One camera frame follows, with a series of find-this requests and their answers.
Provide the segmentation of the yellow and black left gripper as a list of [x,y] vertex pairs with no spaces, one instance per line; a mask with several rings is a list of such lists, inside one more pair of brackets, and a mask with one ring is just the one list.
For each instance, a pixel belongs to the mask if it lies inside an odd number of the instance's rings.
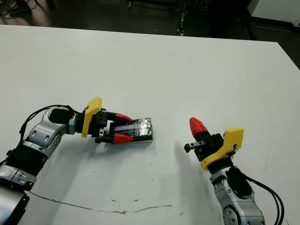
[[[95,97],[90,100],[83,114],[82,138],[91,135],[96,143],[122,144],[133,142],[133,137],[127,135],[110,135],[105,131],[108,125],[108,113],[102,108],[102,98]],[[113,122],[127,122],[132,120],[130,117],[120,113],[110,113],[110,120]]]

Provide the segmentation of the yellow and black right gripper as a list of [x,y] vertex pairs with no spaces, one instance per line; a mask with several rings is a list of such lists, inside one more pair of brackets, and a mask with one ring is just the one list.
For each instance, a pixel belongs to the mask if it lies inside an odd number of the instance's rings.
[[230,128],[224,135],[211,135],[197,118],[189,119],[195,142],[187,143],[184,150],[194,151],[203,170],[220,170],[233,165],[234,154],[242,147],[244,129]]

